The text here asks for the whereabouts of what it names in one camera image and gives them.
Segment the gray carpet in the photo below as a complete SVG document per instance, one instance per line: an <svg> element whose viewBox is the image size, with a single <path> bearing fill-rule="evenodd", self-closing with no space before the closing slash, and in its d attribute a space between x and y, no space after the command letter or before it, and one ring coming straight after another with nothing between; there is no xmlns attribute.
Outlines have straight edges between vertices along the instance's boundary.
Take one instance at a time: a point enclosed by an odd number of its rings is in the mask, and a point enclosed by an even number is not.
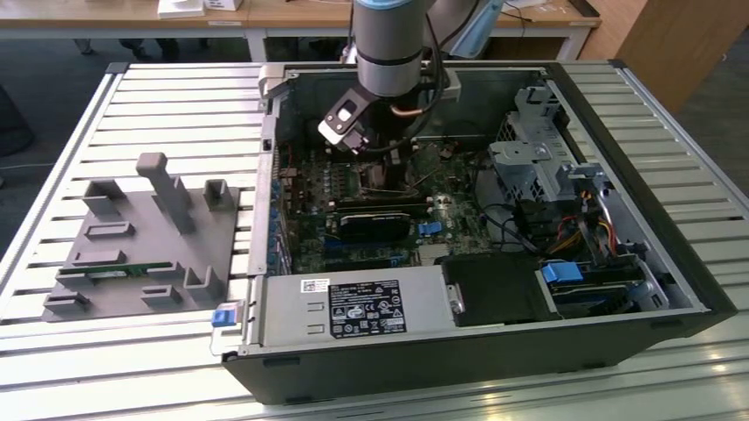
<svg viewBox="0 0 749 421"><path fill-rule="evenodd" d="M306 46L277 41L271 58L319 60ZM198 40L180 39L182 61L247 61L242 39L213 39L203 50ZM0 168L24 164L52 164L64 147L80 114L112 61L132 61L116 40L95 40L96 54L82 56L70 40L0 40L0 84L32 127L36 141L23 152L0 158ZM144 44L159 57L152 40ZM321 47L335 50L335 46ZM727 61L705 81L678 114L700 145L737 182L749 191L749 32L736 43ZM14 239L51 167L0 169L6 185L0 189L0 255Z"/></svg>
<svg viewBox="0 0 749 421"><path fill-rule="evenodd" d="M749 31L693 94L677 120L749 194Z"/></svg>

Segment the table leg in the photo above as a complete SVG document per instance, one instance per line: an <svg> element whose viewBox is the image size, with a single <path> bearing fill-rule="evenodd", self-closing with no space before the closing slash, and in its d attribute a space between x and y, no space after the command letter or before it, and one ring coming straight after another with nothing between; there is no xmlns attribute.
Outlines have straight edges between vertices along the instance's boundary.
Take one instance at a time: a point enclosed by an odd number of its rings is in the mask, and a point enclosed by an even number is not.
<svg viewBox="0 0 749 421"><path fill-rule="evenodd" d="M588 40L588 34L590 33L589 27L570 28L570 35L565 38L562 48L560 48L560 54L557 59L561 61L577 60L584 50L585 41Z"/></svg>
<svg viewBox="0 0 749 421"><path fill-rule="evenodd" d="M245 38L247 38L251 60L257 63L269 61L269 55L266 53L267 33L265 28L249 29L245 33Z"/></svg>
<svg viewBox="0 0 749 421"><path fill-rule="evenodd" d="M88 38L78 38L74 39L75 46L79 48L79 51L83 55L94 54L94 49L91 48L91 39Z"/></svg>

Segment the wooden cabinet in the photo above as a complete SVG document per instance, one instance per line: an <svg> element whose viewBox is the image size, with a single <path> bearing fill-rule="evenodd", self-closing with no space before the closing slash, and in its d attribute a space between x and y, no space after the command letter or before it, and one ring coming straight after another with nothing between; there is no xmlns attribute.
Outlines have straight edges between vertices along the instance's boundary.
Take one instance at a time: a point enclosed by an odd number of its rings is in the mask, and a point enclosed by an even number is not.
<svg viewBox="0 0 749 421"><path fill-rule="evenodd" d="M624 60L678 111L749 25L747 0L589 0L602 17L581 59Z"/></svg>

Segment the power supply label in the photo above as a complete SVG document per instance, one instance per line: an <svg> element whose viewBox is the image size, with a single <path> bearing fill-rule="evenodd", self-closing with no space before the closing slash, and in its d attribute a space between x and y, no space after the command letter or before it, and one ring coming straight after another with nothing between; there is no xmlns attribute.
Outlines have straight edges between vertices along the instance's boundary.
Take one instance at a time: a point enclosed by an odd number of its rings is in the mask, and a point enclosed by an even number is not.
<svg viewBox="0 0 749 421"><path fill-rule="evenodd" d="M330 334L335 339L406 332L398 281L330 285Z"/></svg>

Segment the red wire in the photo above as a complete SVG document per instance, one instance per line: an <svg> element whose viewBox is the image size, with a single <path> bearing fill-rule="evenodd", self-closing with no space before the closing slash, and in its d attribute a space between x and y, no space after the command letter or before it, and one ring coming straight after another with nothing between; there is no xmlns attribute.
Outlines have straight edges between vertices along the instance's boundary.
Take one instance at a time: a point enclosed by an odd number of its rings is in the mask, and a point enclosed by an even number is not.
<svg viewBox="0 0 749 421"><path fill-rule="evenodd" d="M617 255L617 232L613 230L613 224L609 224L612 228L612 235L609 236L609 248L612 249L612 254Z"/></svg>
<svg viewBox="0 0 749 421"><path fill-rule="evenodd" d="M565 228L565 222L572 220L572 219L576 219L576 218L577 217L564 217L562 218L562 222L560 223L560 226L557 226L557 241L560 239L562 239L562 228Z"/></svg>

